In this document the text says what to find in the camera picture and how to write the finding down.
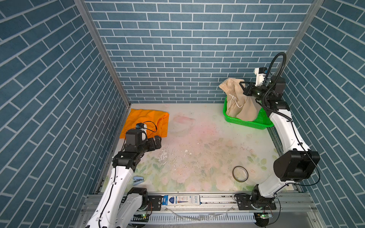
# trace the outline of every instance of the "brick-patterned wallpaper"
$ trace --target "brick-patterned wallpaper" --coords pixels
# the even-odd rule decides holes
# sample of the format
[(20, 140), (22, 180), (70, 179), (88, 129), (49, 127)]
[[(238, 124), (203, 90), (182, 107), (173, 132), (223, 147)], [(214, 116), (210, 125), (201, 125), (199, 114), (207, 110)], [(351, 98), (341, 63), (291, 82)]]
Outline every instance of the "brick-patterned wallpaper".
[(131, 102), (223, 102), (286, 51), (312, 0), (87, 0)]
[(0, 1), (0, 227), (69, 227), (125, 105), (73, 0)]
[(364, 13), (363, 0), (325, 0), (283, 74), (299, 131), (321, 156), (321, 181), (307, 189), (327, 227), (365, 227)]

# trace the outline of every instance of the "drawstring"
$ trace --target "drawstring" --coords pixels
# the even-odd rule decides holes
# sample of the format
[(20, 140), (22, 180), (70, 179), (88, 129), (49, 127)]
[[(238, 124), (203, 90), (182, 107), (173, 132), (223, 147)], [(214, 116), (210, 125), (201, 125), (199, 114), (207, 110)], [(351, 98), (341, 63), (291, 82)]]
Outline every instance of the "drawstring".
[(228, 95), (231, 96), (231, 100), (229, 101), (229, 108), (231, 108), (232, 99), (234, 100), (234, 102), (236, 102), (237, 107), (242, 108), (243, 105), (239, 106), (238, 103), (237, 103), (237, 97), (233, 96), (232, 94), (228, 94)]

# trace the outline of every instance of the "green plastic basket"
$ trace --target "green plastic basket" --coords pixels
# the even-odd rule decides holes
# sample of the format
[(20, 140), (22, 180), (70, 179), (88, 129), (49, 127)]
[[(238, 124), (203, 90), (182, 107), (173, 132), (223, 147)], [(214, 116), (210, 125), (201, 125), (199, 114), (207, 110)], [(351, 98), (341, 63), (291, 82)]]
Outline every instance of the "green plastic basket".
[(227, 116), (227, 98), (224, 100), (224, 107), (223, 107), (223, 115), (227, 122), (239, 124), (247, 127), (253, 127), (257, 129), (265, 129), (267, 127), (274, 126), (273, 122), (269, 119), (269, 117), (266, 115), (266, 112), (263, 108), (260, 109), (257, 118), (254, 121), (243, 121), (238, 118)]

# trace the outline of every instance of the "beige pants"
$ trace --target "beige pants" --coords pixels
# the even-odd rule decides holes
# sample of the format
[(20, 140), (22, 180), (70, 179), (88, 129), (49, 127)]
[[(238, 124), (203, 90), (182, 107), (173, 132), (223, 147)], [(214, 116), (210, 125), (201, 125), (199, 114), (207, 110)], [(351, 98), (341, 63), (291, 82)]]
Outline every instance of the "beige pants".
[(228, 78), (219, 87), (227, 94), (227, 112), (230, 117), (244, 121), (253, 121), (257, 118), (261, 106), (256, 103), (254, 97), (243, 95), (239, 83), (244, 81), (239, 78)]

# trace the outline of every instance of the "folded orange garment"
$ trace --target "folded orange garment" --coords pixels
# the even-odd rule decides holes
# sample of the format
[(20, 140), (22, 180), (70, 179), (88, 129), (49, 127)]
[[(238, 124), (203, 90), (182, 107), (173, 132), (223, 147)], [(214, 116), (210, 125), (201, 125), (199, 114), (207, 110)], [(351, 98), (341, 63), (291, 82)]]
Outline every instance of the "folded orange garment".
[(155, 125), (151, 122), (145, 123), (148, 129), (151, 129), (152, 132), (147, 130), (147, 137), (151, 138), (155, 135), (160, 137), (167, 137), (167, 127), (169, 124), (169, 114), (167, 112), (156, 111), (156, 110), (144, 110), (144, 109), (131, 109), (127, 121), (123, 127), (122, 133), (120, 134), (120, 138), (124, 139), (126, 137), (126, 132), (135, 128), (136, 124), (143, 123), (145, 121), (152, 121), (157, 126), (157, 131)]

